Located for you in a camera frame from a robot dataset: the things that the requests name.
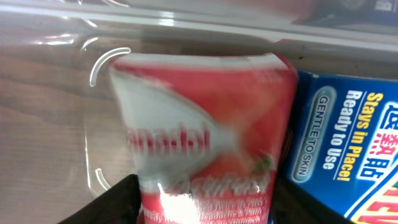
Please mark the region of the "red white medicine sachet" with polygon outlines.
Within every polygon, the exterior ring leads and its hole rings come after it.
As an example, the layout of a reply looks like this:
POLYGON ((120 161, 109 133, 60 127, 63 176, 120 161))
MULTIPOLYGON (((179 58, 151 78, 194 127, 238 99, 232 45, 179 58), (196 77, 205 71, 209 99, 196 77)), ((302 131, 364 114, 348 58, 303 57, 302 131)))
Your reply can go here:
POLYGON ((266 223, 297 83, 274 54, 128 54, 109 75, 145 223, 266 223))

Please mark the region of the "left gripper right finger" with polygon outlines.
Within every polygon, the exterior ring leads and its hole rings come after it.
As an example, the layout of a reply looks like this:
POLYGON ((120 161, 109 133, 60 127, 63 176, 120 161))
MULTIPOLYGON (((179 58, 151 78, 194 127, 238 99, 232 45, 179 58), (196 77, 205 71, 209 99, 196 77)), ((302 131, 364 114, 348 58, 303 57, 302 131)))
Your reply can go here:
POLYGON ((323 184, 307 190, 278 174, 275 179, 270 215, 275 223, 353 224, 323 200, 341 200, 340 190, 323 184))

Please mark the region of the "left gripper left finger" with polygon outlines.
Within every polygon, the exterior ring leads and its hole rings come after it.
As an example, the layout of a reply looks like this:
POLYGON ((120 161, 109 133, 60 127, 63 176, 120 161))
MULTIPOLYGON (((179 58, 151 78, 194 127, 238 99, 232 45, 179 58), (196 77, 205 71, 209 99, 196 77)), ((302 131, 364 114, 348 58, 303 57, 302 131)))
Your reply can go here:
POLYGON ((130 174, 59 224, 136 224, 140 207, 138 178, 130 174))

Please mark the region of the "blue fever patch box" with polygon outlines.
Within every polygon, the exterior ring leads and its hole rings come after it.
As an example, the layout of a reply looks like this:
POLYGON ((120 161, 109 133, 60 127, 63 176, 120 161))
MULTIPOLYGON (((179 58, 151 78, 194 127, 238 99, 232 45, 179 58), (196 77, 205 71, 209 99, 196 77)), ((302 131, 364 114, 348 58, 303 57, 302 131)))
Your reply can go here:
POLYGON ((300 72, 282 175, 334 221, 397 222, 397 82, 300 72))

